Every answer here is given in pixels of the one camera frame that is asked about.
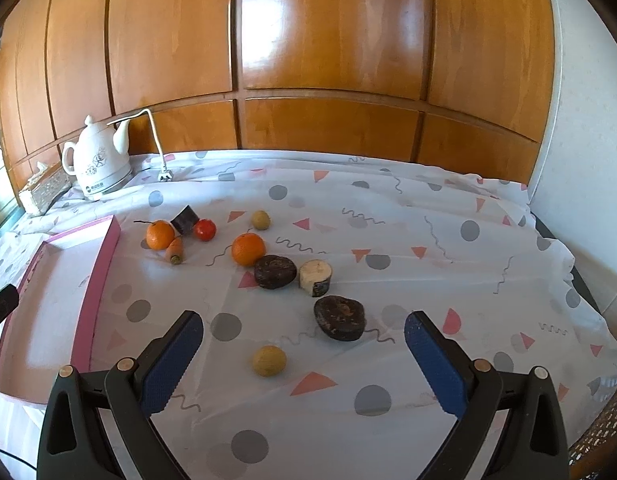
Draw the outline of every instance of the white patterned tablecloth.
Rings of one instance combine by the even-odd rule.
[[[133,181],[97,203],[70,190],[42,218],[0,241],[0,286],[16,281],[42,233],[115,214],[122,235],[98,314],[92,369],[136,356],[184,309],[205,335],[156,426],[193,479],[416,478],[455,422],[442,412],[403,336],[424,310],[471,358],[499,370],[551,373],[572,443],[617,386],[617,342],[573,289],[573,256],[535,231],[525,186],[386,160],[292,152],[135,157]],[[146,248],[146,226],[186,205],[218,226],[185,241],[170,266]],[[262,290],[230,257],[233,239],[266,210],[269,254],[333,266],[329,294],[364,304],[367,331],[336,342],[317,328],[296,285]],[[250,368],[253,352],[287,353],[279,376]],[[496,416],[490,449],[504,421]],[[113,437],[122,463],[127,457]],[[486,452],[473,470],[479,477]]]

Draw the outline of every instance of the wooden wall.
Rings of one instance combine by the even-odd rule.
[[[3,146],[21,187],[86,115],[151,106],[170,152],[339,152],[527,182],[553,41],[550,0],[21,0],[0,50]],[[130,150],[155,150],[145,120]]]

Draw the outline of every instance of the red tomato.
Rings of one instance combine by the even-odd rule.
[[[212,220],[208,220],[204,218],[202,220],[198,220],[197,224],[193,227],[192,231],[202,242],[208,242],[209,240],[213,240],[215,233],[217,232],[217,227],[212,222]]]

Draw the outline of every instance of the orange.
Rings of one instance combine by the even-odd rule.
[[[266,245],[255,233],[244,233],[233,240],[230,254],[241,266],[252,267],[266,254]]]
[[[146,228],[146,244],[154,251],[163,251],[174,239],[175,230],[165,220],[157,220]]]

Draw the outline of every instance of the kettle handle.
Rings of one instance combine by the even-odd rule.
[[[68,153],[68,150],[75,150],[75,146],[76,145],[74,142],[65,142],[64,148],[62,150],[62,166],[64,167],[64,171],[66,171],[66,174],[69,175],[76,174],[76,171],[73,166],[69,166],[66,164],[66,154]]]

